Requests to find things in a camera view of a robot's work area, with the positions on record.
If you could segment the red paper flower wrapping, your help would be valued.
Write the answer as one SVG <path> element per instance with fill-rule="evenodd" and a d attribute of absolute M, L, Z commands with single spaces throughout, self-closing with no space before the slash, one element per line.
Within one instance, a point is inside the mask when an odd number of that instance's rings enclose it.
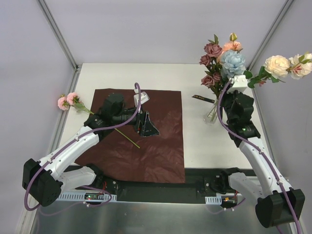
<path fill-rule="evenodd" d="M 142 108 L 159 130 L 157 136 L 140 137 L 132 126 L 113 131 L 75 163 L 94 164 L 105 176 L 117 180 L 184 183 L 182 98 L 180 91 L 146 90 Z"/>

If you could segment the dark green printed ribbon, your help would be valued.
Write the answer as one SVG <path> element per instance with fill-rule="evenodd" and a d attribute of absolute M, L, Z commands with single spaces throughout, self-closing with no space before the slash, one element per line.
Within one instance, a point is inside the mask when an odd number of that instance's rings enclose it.
<path fill-rule="evenodd" d="M 205 102 L 209 102 L 209 103 L 215 103 L 215 99 L 211 99 L 211 98 L 207 98 L 207 97 L 203 97 L 200 95 L 193 95 L 192 98 L 201 100 L 201 101 L 205 101 Z"/>

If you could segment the mauve artificial flower stem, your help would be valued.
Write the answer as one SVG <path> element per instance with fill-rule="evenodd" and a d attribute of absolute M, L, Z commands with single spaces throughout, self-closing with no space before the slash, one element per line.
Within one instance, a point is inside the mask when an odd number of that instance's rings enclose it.
<path fill-rule="evenodd" d="M 222 81 L 221 69 L 222 65 L 217 62 L 218 56 L 221 54 L 222 47 L 219 45 L 218 36 L 214 35 L 213 40 L 208 40 L 204 46 L 205 55 L 201 56 L 199 64 L 204 65 L 207 69 L 205 76 L 201 79 L 201 85 L 209 88 L 215 95 L 215 99 L 219 99 L 219 95 L 224 87 Z"/>

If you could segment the light blue artificial flower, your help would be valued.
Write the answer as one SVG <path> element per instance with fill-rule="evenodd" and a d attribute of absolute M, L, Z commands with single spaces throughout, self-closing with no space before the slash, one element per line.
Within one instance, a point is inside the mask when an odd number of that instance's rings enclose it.
<path fill-rule="evenodd" d="M 246 70 L 245 57 L 233 50 L 228 50 L 222 54 L 220 64 L 222 65 L 221 76 L 223 81 L 243 75 Z"/>

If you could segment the cream bud flower stem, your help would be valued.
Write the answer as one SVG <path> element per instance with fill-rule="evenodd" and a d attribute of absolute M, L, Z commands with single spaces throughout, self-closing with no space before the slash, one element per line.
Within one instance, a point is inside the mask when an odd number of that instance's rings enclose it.
<path fill-rule="evenodd" d="M 248 87 L 263 85 L 267 81 L 272 83 L 283 82 L 284 78 L 291 76 L 295 80 L 300 80 L 312 72 L 312 54 L 297 54 L 286 58 L 281 55 L 267 58 L 255 76 L 247 75 Z"/>

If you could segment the peach artificial flower stem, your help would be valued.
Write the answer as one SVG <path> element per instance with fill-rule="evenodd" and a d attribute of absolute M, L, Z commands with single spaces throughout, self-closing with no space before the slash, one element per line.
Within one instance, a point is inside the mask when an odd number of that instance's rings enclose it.
<path fill-rule="evenodd" d="M 231 33 L 229 37 L 229 42 L 225 43 L 222 47 L 221 54 L 217 58 L 217 62 L 220 62 L 222 55 L 229 50 L 240 52 L 243 50 L 243 47 L 240 42 L 237 41 L 237 34 Z"/>

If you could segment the pink artificial flower stem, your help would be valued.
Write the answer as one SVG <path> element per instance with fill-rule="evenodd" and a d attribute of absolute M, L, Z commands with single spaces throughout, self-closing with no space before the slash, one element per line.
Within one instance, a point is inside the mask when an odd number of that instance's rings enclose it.
<path fill-rule="evenodd" d="M 91 110 L 86 108 L 76 92 L 71 92 L 68 95 L 62 94 L 58 99 L 58 107 L 63 111 L 74 107 L 77 113 L 86 112 L 88 114 L 94 114 Z"/>

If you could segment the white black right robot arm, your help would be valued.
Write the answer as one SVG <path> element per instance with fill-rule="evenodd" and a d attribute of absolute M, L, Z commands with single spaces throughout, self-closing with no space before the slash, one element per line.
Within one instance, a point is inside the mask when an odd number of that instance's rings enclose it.
<path fill-rule="evenodd" d="M 217 116 L 236 147 L 247 158 L 259 181 L 253 183 L 239 168 L 221 172 L 216 182 L 219 193 L 236 190 L 254 205 L 260 224 L 265 228 L 294 223 L 301 233 L 299 219 L 305 202 L 301 189 L 294 189 L 267 155 L 260 133 L 251 121 L 254 99 L 239 91 L 223 91 L 217 103 Z"/>

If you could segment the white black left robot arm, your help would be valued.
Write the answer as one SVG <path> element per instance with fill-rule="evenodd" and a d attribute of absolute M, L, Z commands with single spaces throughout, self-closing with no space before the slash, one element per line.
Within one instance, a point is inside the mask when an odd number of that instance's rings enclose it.
<path fill-rule="evenodd" d="M 93 190 L 101 189 L 104 174 L 99 167 L 87 164 L 71 171 L 67 170 L 68 167 L 121 126 L 132 125 L 141 137 L 159 135 L 150 121 L 149 112 L 142 109 L 148 100 L 146 92 L 135 94 L 135 106 L 125 108 L 122 94 L 110 94 L 69 141 L 39 161 L 29 159 L 24 164 L 22 186 L 26 194 L 31 195 L 39 205 L 47 207 L 63 192 L 87 185 Z"/>

